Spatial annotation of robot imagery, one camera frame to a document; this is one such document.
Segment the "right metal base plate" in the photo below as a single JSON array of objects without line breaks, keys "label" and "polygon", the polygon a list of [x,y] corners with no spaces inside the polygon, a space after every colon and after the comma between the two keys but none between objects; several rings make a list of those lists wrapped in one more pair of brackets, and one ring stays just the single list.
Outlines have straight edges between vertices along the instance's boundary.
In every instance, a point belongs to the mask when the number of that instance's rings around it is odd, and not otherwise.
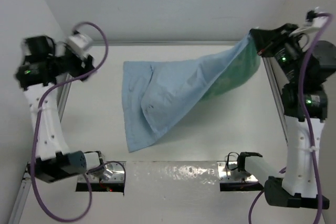
[{"label": "right metal base plate", "polygon": [[249,173],[239,172],[234,169],[237,166],[236,161],[217,162],[218,178],[221,183],[256,183],[258,179]]}]

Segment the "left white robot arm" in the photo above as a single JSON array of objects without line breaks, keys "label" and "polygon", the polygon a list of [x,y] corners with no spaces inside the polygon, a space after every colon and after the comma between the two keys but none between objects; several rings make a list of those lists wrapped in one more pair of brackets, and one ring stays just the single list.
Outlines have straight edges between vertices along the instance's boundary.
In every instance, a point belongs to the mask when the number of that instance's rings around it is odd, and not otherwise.
[{"label": "left white robot arm", "polygon": [[69,74],[78,77],[94,69],[88,54],[92,40],[75,32],[65,42],[65,51],[56,56],[56,43],[48,36],[26,38],[23,42],[23,63],[15,78],[28,101],[32,125],[39,121],[36,150],[33,154],[35,172],[31,176],[46,183],[99,169],[103,163],[100,151],[72,152],[63,136],[57,105],[57,90],[45,98],[43,94],[57,84],[57,77]]}]

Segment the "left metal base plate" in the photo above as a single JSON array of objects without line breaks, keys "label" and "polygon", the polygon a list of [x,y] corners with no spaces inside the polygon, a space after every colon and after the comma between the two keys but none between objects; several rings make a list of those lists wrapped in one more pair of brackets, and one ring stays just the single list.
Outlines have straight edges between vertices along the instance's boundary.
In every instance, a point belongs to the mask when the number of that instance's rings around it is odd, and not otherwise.
[{"label": "left metal base plate", "polygon": [[104,164],[104,168],[98,172],[85,174],[90,183],[107,182],[107,183],[124,183],[125,182],[124,161],[108,161]]}]

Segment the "aluminium table frame rail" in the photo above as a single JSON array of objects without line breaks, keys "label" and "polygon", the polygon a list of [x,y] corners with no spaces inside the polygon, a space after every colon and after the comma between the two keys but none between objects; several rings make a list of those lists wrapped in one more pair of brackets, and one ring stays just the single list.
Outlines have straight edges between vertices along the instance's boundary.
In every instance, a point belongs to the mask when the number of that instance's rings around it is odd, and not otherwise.
[{"label": "aluminium table frame rail", "polygon": [[217,162],[229,152],[258,152],[275,169],[287,147],[278,88],[270,65],[242,86],[198,103],[155,145],[130,153],[121,102],[125,61],[178,61],[226,50],[223,45],[111,45],[104,65],[87,82],[71,84],[62,131],[72,151],[102,151],[124,161],[124,193],[77,192],[77,180],[38,182],[57,216],[82,223],[247,223],[256,192],[221,192]]}]

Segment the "light blue pillowcase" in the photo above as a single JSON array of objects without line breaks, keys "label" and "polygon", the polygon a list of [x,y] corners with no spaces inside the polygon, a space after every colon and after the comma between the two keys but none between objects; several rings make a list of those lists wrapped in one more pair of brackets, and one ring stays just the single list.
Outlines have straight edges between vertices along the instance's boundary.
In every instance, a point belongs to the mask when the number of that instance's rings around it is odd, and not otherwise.
[{"label": "light blue pillowcase", "polygon": [[155,144],[200,101],[247,82],[260,57],[248,33],[229,50],[183,61],[126,61],[122,108],[130,153]]}]

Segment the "metal base plate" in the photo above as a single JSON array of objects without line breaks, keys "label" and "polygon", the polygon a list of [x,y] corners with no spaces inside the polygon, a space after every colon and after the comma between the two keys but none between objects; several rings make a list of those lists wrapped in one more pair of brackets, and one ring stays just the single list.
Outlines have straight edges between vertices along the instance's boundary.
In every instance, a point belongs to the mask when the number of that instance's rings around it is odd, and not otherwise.
[{"label": "metal base plate", "polygon": [[125,182],[124,161],[108,161],[104,164],[104,168],[98,172],[85,174],[90,183],[107,182],[107,183],[124,183]]},{"label": "metal base plate", "polygon": [[256,183],[258,179],[249,173],[239,172],[234,169],[237,166],[236,161],[217,162],[218,178],[221,183]]}]

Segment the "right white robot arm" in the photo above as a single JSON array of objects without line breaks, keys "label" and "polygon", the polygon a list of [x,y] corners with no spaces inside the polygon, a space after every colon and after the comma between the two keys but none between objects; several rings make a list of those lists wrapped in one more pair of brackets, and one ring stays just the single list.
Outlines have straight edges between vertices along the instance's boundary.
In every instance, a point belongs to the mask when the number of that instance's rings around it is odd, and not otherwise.
[{"label": "right white robot arm", "polygon": [[304,32],[294,24],[273,30],[252,29],[257,52],[274,58],[288,83],[281,91],[287,128],[287,164],[284,173],[255,152],[242,152],[237,161],[225,163],[227,184],[240,189],[261,189],[271,206],[328,209],[317,177],[320,136],[328,116],[324,82],[335,73],[335,46],[314,40],[308,50],[300,47]]}]

